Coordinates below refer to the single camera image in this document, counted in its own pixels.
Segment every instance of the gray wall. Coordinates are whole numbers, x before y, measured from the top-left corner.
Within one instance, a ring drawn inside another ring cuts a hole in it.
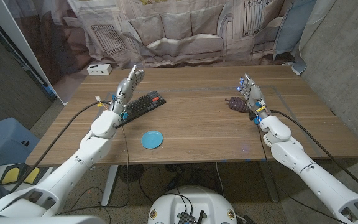
[[[358,137],[358,1],[336,1],[302,50],[302,56],[308,67],[301,77]],[[341,162],[358,177],[358,161]],[[358,185],[337,166],[323,167],[358,193]],[[297,176],[280,166],[276,168],[282,186],[295,198],[329,212]],[[282,205],[289,223],[336,223],[289,199]]]

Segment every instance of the table leg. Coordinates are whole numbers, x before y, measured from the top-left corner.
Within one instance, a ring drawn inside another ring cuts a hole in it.
[[[258,165],[259,165],[259,169],[262,172],[262,175],[264,177],[266,187],[267,187],[268,193],[270,195],[270,200],[273,203],[278,203],[280,201],[280,199],[278,198],[276,186],[274,184],[272,176],[270,175],[270,171],[269,171],[267,162],[266,161],[258,162]]]
[[[112,186],[116,179],[118,165],[111,165],[109,170],[109,175],[107,176],[106,186],[104,187],[103,197],[102,197],[102,206],[106,206],[109,203]]]

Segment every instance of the printed backdrop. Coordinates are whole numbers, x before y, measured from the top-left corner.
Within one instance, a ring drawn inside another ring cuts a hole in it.
[[[5,0],[57,92],[90,63],[115,68],[273,62],[300,41],[316,0]]]

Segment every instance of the small blue object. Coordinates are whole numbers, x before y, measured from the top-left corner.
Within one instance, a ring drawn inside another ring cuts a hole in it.
[[[259,124],[259,119],[258,119],[258,117],[254,118],[254,124],[256,124],[256,125]]]
[[[159,131],[147,131],[142,137],[142,145],[146,149],[155,149],[162,143],[162,134]]]

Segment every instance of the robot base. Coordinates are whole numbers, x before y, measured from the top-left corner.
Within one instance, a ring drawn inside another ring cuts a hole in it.
[[[202,224],[237,224],[233,206],[220,194],[206,187],[189,185],[179,187],[181,195],[187,197],[193,205],[192,216],[199,223],[198,217],[204,210]],[[177,189],[168,193],[177,194]],[[191,205],[183,198],[187,206],[187,214],[191,212]],[[185,204],[180,196],[163,195],[152,205],[148,224],[180,223],[180,214],[185,211]]]

